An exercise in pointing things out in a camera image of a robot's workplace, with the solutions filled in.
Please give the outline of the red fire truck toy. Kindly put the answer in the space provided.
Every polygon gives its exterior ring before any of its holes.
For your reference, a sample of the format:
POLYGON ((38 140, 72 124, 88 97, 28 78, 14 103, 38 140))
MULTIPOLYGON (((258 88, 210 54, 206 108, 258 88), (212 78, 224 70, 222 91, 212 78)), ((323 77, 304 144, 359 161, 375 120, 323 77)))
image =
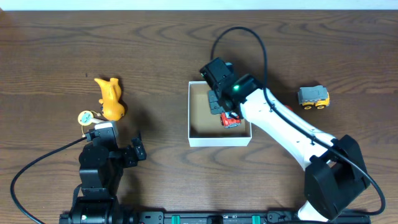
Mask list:
POLYGON ((220 115, 220 122, 224 128, 234 128, 241 124, 241 119, 235 112, 224 112, 220 115))

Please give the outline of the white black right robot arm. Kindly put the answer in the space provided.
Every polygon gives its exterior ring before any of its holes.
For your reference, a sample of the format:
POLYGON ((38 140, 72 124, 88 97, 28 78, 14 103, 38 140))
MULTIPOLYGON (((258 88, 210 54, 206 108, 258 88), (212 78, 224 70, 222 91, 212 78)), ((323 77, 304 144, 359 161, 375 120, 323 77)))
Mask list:
POLYGON ((251 75, 202 76, 224 109, 261 128, 305 171, 307 201, 297 212, 299 220, 336 220, 372 184, 360 146, 351 136, 337 139, 308 124, 251 75))

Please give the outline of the grey yellow dump truck toy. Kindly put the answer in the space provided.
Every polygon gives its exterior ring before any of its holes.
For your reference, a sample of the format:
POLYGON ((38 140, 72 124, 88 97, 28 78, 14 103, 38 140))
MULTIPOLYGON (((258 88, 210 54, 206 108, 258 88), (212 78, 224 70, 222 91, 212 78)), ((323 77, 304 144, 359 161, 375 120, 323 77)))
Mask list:
POLYGON ((298 103, 305 110, 312 108, 321 110, 330 105, 330 95, 326 87, 322 85, 300 87, 298 91, 298 103))

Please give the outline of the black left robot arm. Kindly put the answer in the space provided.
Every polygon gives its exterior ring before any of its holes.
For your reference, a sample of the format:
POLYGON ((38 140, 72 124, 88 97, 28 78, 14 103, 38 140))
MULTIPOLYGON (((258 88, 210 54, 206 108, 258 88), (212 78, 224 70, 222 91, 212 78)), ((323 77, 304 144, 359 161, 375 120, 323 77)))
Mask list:
POLYGON ((113 128, 90 130, 79 156, 81 184, 73 193, 69 212, 60 215, 61 224, 138 223, 133 211, 119 204, 117 191, 123 170, 146 159, 141 135, 132 144, 119 147, 113 128))

